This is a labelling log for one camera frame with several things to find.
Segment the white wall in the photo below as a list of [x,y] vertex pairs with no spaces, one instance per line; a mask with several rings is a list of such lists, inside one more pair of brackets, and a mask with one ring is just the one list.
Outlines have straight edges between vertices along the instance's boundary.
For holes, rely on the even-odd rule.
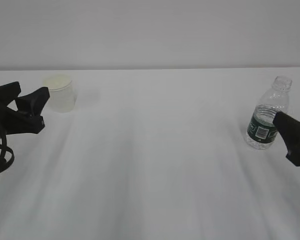
[[300,66],[300,0],[0,0],[0,69]]

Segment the plastic water bottle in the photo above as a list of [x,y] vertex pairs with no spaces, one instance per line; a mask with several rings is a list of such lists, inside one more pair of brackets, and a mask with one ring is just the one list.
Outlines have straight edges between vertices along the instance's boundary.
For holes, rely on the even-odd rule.
[[287,113],[292,80],[286,76],[278,76],[272,87],[265,92],[253,112],[245,134],[245,141],[255,149],[269,148],[278,133],[273,124],[277,112]]

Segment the white tablecloth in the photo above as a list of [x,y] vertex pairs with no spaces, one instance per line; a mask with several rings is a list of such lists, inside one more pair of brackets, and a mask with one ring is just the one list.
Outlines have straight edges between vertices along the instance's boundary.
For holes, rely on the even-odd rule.
[[[300,167],[280,136],[243,140],[277,75],[300,120],[300,68],[58,72],[75,109],[8,136],[0,240],[300,240]],[[53,73],[0,71],[0,85],[25,95]]]

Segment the bottle label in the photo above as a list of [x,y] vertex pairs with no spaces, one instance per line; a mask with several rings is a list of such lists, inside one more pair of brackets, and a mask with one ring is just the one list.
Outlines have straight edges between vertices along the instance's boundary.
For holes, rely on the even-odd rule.
[[275,140],[278,130],[275,126],[263,125],[262,123],[258,122],[253,115],[247,132],[250,138],[253,140],[261,144],[269,144]]

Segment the plastic container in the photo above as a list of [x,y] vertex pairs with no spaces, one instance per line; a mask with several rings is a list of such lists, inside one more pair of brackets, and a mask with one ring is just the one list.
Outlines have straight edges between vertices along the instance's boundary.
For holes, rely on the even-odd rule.
[[49,89],[48,105],[58,113],[70,112],[75,107],[75,95],[72,79],[65,74],[52,75],[43,80],[43,85]]
[[245,141],[253,148],[267,149],[273,144],[278,133],[273,120],[278,112],[288,112],[291,84],[290,78],[278,76],[256,105],[245,134]]

